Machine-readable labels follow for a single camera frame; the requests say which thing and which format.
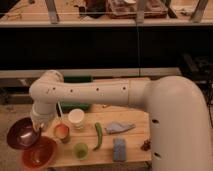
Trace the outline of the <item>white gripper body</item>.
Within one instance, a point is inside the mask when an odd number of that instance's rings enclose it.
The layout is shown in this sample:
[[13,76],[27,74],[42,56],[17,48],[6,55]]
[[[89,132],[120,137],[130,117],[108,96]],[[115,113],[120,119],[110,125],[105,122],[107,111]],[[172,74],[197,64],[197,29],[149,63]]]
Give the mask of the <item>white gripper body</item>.
[[36,112],[31,112],[30,117],[33,123],[33,128],[36,132],[39,130],[45,132],[54,119],[53,115],[43,115]]

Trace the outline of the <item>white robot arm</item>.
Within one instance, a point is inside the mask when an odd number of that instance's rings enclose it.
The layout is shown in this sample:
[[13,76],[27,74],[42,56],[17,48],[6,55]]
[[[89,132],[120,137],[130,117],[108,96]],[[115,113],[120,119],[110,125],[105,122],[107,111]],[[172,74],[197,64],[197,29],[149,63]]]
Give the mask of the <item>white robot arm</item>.
[[66,83],[44,72],[29,94],[34,124],[48,123],[59,101],[128,107],[149,114],[152,171],[213,171],[208,107],[200,88],[182,76]]

